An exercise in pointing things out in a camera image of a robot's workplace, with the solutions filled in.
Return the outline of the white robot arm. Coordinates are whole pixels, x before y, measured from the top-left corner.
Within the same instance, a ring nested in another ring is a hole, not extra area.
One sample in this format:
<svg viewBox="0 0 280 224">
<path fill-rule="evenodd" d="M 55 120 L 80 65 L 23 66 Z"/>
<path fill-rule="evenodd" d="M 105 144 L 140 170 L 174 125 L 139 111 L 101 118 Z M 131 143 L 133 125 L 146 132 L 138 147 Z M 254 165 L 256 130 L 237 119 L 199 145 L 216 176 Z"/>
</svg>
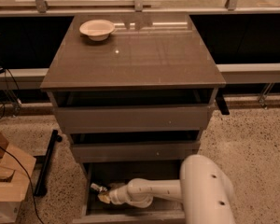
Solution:
<svg viewBox="0 0 280 224">
<path fill-rule="evenodd" d="M 235 224 L 231 210 L 233 184 L 203 155 L 186 157 L 175 180 L 134 178 L 127 184 L 101 191 L 99 200 L 116 205 L 149 207 L 154 198 L 183 204 L 186 224 Z"/>
</svg>

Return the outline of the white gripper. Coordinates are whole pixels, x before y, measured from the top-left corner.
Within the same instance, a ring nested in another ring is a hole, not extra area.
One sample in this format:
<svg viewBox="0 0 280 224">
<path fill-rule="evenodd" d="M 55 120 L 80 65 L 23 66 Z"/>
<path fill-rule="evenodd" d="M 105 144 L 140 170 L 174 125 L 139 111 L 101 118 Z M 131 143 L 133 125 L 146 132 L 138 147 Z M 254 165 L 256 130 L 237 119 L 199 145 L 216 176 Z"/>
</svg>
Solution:
<svg viewBox="0 0 280 224">
<path fill-rule="evenodd" d="M 98 198 L 101 202 L 107 204 L 124 204 L 130 200 L 130 195 L 127 191 L 127 186 L 122 182 L 112 182 L 107 185 L 109 196 L 100 193 Z"/>
</svg>

